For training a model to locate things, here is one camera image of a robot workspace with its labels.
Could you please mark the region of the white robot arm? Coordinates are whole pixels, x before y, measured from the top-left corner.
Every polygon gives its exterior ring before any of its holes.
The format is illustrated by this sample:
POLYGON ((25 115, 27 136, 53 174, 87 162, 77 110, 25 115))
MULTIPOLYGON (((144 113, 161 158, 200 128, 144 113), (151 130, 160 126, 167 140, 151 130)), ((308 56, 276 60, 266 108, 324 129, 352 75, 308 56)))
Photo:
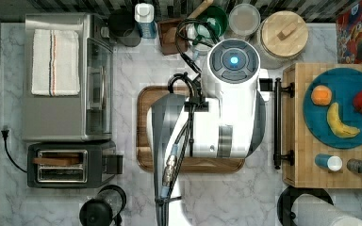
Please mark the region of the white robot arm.
POLYGON ((245 40, 216 43, 191 79, 177 73, 148 110, 157 226, 189 226, 177 177, 187 157, 246 158, 261 143, 266 108, 260 56, 245 40))

